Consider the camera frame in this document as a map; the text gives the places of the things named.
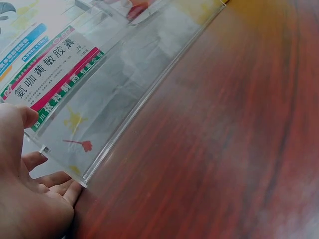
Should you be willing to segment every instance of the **wooden table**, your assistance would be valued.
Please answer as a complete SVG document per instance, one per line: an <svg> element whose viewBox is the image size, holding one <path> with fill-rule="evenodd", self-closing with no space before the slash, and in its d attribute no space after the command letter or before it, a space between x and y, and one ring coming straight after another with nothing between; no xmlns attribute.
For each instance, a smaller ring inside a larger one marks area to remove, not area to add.
<svg viewBox="0 0 319 239"><path fill-rule="evenodd" d="M81 239L318 238L319 1L232 0L76 206Z"/></svg>

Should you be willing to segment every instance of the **transparent acrylic panel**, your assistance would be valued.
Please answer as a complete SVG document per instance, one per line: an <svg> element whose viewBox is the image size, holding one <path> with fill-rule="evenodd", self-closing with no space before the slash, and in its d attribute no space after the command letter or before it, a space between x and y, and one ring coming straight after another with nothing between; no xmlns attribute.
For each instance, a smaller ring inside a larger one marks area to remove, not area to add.
<svg viewBox="0 0 319 239"><path fill-rule="evenodd" d="M41 8L0 55L1 98L39 112L26 135L86 185L166 72L224 4L162 0L128 21L108 11L105 1L58 2L56 11Z"/></svg>

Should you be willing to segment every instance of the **red flower drawing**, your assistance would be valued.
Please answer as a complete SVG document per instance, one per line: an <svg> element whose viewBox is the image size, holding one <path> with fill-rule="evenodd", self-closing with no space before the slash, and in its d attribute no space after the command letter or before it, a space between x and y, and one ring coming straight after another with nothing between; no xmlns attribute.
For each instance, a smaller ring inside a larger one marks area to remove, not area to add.
<svg viewBox="0 0 319 239"><path fill-rule="evenodd" d="M67 143L78 143L82 145L84 148L84 152L89 152L92 150L93 145L91 144L91 141L84 141L84 142L77 142L77 141L72 141L72 140L63 140L64 142Z"/></svg>

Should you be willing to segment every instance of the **cartoon drawing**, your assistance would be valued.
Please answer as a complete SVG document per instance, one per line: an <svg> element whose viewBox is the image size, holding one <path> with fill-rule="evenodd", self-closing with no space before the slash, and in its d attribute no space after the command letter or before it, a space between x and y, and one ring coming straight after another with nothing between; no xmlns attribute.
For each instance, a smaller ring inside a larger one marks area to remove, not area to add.
<svg viewBox="0 0 319 239"><path fill-rule="evenodd" d="M63 142L78 143L78 144L82 145L82 147L84 148L84 152L86 152L86 153L92 150L91 141L77 142L77 141L72 141L72 140L63 140Z"/></svg>
<svg viewBox="0 0 319 239"><path fill-rule="evenodd" d="M38 13L37 9L32 9L38 3L39 0L0 2L0 34L11 32L13 29L26 29L29 20Z"/></svg>
<svg viewBox="0 0 319 239"><path fill-rule="evenodd" d="M87 121L88 119L87 118L82 118L80 116L80 113L74 113L72 111L72 109L67 106L69 112L70 112L70 118L69 119L65 119L64 120L64 125L65 126L69 126L69 129L72 131L72 133L74 134L78 128L78 125L83 123L84 121Z"/></svg>
<svg viewBox="0 0 319 239"><path fill-rule="evenodd" d="M15 7L8 2L0 2L0 34L4 27L11 25L17 19Z"/></svg>
<svg viewBox="0 0 319 239"><path fill-rule="evenodd" d="M75 173L76 175L80 176L81 175L81 172L80 170L78 169L78 167L76 166L69 166L69 169L71 169L73 171L73 173Z"/></svg>

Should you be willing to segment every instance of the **fingernail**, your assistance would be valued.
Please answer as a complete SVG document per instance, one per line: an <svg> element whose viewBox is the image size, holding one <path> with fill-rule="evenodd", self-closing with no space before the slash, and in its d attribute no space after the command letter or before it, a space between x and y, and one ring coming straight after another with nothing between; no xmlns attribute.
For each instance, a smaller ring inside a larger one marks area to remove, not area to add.
<svg viewBox="0 0 319 239"><path fill-rule="evenodd" d="M40 155L41 155L41 157L42 157L42 158L44 158L44 159L45 159L45 161L47 161L47 160L48 160L48 158L47 158L47 157L45 157L42 153L40 153Z"/></svg>

